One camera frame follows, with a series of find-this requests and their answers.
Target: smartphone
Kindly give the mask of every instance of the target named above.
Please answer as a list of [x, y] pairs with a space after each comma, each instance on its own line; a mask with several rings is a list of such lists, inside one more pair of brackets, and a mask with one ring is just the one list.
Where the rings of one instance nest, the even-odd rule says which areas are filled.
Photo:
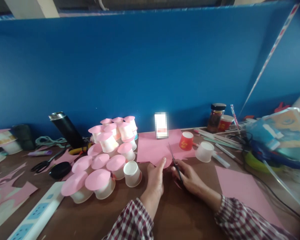
[[157, 139], [168, 138], [168, 113], [156, 112], [154, 114]]

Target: power strip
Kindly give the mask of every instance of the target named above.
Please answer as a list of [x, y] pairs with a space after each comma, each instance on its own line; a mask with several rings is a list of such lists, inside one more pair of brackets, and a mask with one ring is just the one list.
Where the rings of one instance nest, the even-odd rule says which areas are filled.
[[63, 183], [64, 182], [56, 182], [51, 186], [37, 205], [10, 235], [8, 240], [37, 239], [63, 200], [63, 196], [61, 195], [61, 187]]

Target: black scissors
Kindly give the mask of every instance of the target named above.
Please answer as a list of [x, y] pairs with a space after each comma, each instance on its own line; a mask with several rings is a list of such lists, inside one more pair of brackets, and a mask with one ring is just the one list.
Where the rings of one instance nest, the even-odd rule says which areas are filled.
[[64, 153], [67, 149], [64, 148], [62, 149], [60, 152], [58, 152], [56, 155], [54, 155], [52, 158], [50, 158], [50, 160], [48, 161], [42, 161], [41, 163], [38, 163], [37, 165], [35, 165], [33, 168], [31, 168], [31, 172], [36, 172], [36, 173], [41, 173], [42, 171], [44, 171], [45, 169], [47, 169], [50, 166], [51, 161], [57, 157], [58, 155]]
[[178, 171], [178, 173], [179, 173], [179, 177], [180, 177], [180, 182], [181, 182], [181, 184], [183, 184], [183, 180], [182, 180], [182, 177], [181, 177], [181, 174], [180, 174], [180, 170], [179, 170], [179, 167], [176, 165], [176, 161], [175, 161], [175, 159], [174, 159], [174, 156], [173, 156], [173, 152], [172, 152], [170, 143], [169, 143], [169, 148], [170, 148], [170, 152], [171, 152], [171, 155], [172, 155], [172, 160], [173, 160], [174, 167], [177, 169], [177, 171]]

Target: right hand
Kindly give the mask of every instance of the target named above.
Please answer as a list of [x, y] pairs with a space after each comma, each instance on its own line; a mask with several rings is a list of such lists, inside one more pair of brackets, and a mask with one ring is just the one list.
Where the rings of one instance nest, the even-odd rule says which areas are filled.
[[[183, 180], [183, 185], [189, 192], [199, 198], [202, 198], [202, 194], [209, 189], [208, 186], [204, 184], [204, 182], [200, 179], [200, 177], [190, 165], [184, 163], [181, 160], [177, 160], [177, 162], [180, 170], [180, 175]], [[180, 180], [177, 169], [175, 167], [172, 167], [171, 170], [172, 175]]]

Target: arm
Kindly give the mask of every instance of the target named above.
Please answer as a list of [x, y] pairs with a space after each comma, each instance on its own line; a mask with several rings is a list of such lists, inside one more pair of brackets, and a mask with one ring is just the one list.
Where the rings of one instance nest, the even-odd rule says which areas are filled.
[[153, 219], [163, 194], [162, 170], [165, 163], [164, 158], [156, 168], [148, 165], [146, 190], [140, 199], [128, 203], [103, 239], [153, 239]]
[[[209, 188], [188, 164], [179, 160], [178, 165], [184, 172], [181, 177], [186, 189], [212, 209], [217, 225], [230, 239], [295, 239], [289, 232], [271, 225], [239, 200], [226, 198]], [[172, 174], [179, 178], [174, 167]]]

